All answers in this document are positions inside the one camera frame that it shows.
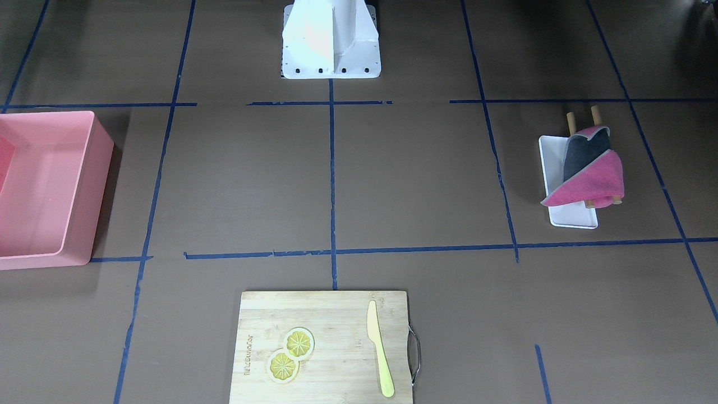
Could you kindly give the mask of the pink and grey cloth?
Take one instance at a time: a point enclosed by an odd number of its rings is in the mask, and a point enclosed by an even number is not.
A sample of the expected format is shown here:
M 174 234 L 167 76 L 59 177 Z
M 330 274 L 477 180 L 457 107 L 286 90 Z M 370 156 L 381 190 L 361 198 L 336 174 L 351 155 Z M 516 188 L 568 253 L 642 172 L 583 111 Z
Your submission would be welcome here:
M 590 201 L 603 209 L 625 197 L 623 164 L 608 126 L 590 126 L 568 137 L 561 169 L 561 184 L 541 202 L 546 207 Z

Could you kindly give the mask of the yellow plastic knife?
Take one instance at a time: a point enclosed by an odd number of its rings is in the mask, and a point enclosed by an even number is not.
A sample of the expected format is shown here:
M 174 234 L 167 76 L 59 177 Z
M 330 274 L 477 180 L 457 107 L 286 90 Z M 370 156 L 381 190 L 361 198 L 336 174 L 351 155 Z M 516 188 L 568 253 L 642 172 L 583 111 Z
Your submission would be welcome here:
M 380 334 L 379 314 L 374 300 L 367 304 L 366 314 L 367 336 L 375 347 L 375 359 L 379 371 L 379 386 L 384 397 L 393 397 L 395 395 L 395 386 L 393 384 L 392 373 L 388 366 L 384 343 Z

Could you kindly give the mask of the upper lemon slice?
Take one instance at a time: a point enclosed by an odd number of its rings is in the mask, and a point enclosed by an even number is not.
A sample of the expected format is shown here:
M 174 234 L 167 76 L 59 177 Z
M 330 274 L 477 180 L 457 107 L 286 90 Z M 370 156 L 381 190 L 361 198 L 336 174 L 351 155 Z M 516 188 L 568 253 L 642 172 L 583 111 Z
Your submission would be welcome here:
M 315 337 L 308 328 L 295 327 L 284 337 L 284 353 L 292 360 L 307 360 L 315 350 Z

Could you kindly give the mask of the lemon slice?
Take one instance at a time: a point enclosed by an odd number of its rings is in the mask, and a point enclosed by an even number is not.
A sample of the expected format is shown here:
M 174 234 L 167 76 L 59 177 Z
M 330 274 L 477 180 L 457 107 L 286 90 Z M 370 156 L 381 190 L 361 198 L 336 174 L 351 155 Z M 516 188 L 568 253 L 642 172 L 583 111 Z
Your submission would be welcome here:
M 266 371 L 273 383 L 286 384 L 293 381 L 301 368 L 301 362 L 295 360 L 285 350 L 276 350 L 268 358 Z
M 308 328 L 295 327 L 284 337 L 284 353 L 292 360 L 307 360 L 315 350 L 315 337 Z

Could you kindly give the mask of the wooden cutting board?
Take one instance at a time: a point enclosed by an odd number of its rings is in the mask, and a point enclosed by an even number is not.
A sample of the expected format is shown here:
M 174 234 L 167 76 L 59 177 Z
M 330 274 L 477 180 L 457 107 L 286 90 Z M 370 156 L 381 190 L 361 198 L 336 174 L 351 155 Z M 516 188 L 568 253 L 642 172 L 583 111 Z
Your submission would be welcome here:
M 367 335 L 369 301 L 395 395 L 379 386 L 375 347 Z M 269 356 L 284 348 L 288 330 L 305 327 L 315 348 L 290 383 L 273 383 Z M 408 296 L 404 291 L 245 291 L 238 312 L 230 403 L 411 403 Z

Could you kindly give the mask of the lower lemon slice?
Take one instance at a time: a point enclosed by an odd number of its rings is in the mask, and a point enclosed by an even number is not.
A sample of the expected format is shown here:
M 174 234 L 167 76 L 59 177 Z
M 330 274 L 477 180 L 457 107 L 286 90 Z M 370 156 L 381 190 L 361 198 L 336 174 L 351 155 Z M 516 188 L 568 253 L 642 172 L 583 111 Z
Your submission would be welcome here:
M 301 368 L 301 362 L 295 360 L 285 350 L 276 350 L 268 358 L 266 371 L 273 383 L 286 384 L 293 381 Z

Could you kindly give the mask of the white towel rack stand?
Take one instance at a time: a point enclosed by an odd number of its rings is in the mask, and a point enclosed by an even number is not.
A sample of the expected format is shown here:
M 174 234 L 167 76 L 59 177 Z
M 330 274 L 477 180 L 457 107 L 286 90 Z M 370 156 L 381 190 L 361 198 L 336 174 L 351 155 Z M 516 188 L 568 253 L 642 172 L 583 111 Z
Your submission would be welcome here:
M 591 115 L 593 120 L 592 126 L 604 125 L 600 109 L 597 105 L 593 105 L 591 107 Z M 569 136 L 572 136 L 577 131 L 580 131 L 577 129 L 574 113 L 567 113 L 567 123 L 570 131 Z M 541 136 L 538 140 L 546 195 L 548 195 L 550 191 L 554 191 L 562 182 L 561 164 L 563 161 L 564 147 L 567 143 L 568 137 Z M 547 207 L 547 209 L 549 212 L 550 223 L 554 227 L 593 229 L 597 228 L 599 225 L 596 213 L 598 209 L 593 208 L 592 202 L 590 201 L 585 202 L 585 204 L 578 202 L 574 204 Z

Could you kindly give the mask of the pink plastic bin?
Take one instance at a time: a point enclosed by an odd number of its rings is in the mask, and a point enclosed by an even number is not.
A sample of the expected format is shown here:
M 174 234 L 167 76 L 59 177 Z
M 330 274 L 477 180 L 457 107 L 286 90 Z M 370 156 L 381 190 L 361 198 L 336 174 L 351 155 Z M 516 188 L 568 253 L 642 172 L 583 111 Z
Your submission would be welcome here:
M 113 148 L 91 111 L 2 115 L 3 270 L 89 263 Z

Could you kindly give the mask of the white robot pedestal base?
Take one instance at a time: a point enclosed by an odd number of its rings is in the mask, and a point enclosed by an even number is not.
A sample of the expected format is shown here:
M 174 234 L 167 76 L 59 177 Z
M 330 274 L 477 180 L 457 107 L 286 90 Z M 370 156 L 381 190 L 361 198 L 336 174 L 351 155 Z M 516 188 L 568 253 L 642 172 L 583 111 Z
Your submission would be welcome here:
M 381 70 L 374 1 L 295 1 L 285 6 L 282 77 L 374 79 Z

